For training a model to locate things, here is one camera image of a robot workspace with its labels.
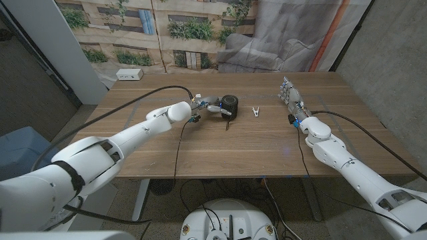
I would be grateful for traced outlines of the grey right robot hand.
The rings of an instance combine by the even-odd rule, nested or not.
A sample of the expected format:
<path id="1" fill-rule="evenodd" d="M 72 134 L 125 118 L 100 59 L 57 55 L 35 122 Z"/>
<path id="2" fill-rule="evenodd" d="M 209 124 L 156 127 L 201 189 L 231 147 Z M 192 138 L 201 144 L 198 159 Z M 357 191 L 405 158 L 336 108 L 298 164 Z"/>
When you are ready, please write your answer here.
<path id="1" fill-rule="evenodd" d="M 284 77 L 284 82 L 280 86 L 278 97 L 285 103 L 290 114 L 298 122 L 312 116 L 311 112 L 306 108 L 300 92 L 287 77 Z"/>

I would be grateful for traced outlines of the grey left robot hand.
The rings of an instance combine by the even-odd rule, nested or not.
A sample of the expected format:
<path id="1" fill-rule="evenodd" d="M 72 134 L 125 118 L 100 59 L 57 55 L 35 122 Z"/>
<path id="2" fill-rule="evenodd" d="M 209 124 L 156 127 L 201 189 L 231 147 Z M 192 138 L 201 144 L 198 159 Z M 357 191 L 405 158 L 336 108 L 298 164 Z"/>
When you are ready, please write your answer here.
<path id="1" fill-rule="evenodd" d="M 227 116 L 231 116 L 232 113 L 223 107 L 221 107 L 222 98 L 217 96 L 201 97 L 197 94 L 190 103 L 191 114 L 197 115 L 200 110 L 207 109 L 212 113 L 221 113 Z"/>

